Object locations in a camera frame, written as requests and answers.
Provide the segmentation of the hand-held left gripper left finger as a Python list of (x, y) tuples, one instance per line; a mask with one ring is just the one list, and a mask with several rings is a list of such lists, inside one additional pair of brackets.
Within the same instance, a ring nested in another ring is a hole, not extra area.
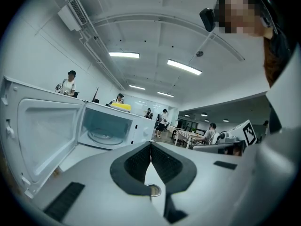
[(34, 204), (61, 226), (165, 226), (145, 185), (150, 144), (87, 157), (46, 183)]

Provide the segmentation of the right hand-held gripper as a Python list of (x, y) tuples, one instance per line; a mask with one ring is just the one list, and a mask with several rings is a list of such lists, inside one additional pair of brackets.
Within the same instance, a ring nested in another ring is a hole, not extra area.
[(242, 156), (245, 149), (257, 141), (256, 134), (249, 120), (235, 126), (229, 131), (215, 133), (207, 145), (195, 145), (192, 150)]

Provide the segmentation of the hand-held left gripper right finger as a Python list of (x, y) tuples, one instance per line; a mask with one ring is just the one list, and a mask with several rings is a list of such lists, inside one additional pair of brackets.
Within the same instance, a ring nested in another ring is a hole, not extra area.
[(240, 156), (207, 153), (181, 147), (151, 144), (151, 182), (161, 188), (152, 197), (151, 226), (172, 226), (163, 216), (171, 209), (176, 223), (187, 224), (223, 195), (226, 183), (241, 162)]

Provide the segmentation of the clear glass plate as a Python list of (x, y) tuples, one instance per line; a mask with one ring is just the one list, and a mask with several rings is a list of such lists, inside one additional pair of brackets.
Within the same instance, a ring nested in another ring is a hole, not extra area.
[(87, 132), (87, 136), (94, 142), (103, 145), (119, 145), (124, 140), (123, 138), (116, 137), (111, 132), (105, 129), (94, 129)]

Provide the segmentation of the table with patterned cloth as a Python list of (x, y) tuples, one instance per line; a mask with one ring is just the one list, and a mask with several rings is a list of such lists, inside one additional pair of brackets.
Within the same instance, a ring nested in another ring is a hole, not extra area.
[(198, 133), (194, 133), (194, 132), (188, 132), (188, 131), (184, 131), (184, 130), (177, 130), (175, 133), (175, 142), (174, 145), (176, 146), (178, 143), (178, 140), (183, 140), (186, 142), (186, 148), (189, 149), (191, 143), (192, 143), (192, 139), (193, 138), (201, 138), (202, 135), (198, 134)]

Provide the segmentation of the white microwave oven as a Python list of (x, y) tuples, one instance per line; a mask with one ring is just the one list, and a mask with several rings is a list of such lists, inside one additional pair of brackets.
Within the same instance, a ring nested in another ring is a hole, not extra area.
[[(21, 191), (33, 198), (77, 144), (115, 150), (150, 141), (155, 122), (44, 90), (7, 76), (0, 84), (0, 139)], [(103, 145), (87, 132), (105, 129), (123, 142)]]

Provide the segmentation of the yellow corn cob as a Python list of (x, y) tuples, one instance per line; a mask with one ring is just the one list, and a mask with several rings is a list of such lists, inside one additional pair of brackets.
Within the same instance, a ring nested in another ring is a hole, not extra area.
[(111, 107), (120, 108), (120, 109), (127, 110), (127, 111), (131, 110), (131, 105), (123, 104), (123, 103), (112, 103)]

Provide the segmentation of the white air conditioner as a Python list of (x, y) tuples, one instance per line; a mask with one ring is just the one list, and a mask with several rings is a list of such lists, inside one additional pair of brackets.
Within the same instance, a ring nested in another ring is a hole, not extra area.
[(80, 31), (88, 20), (76, 0), (70, 1), (57, 13), (70, 31)]

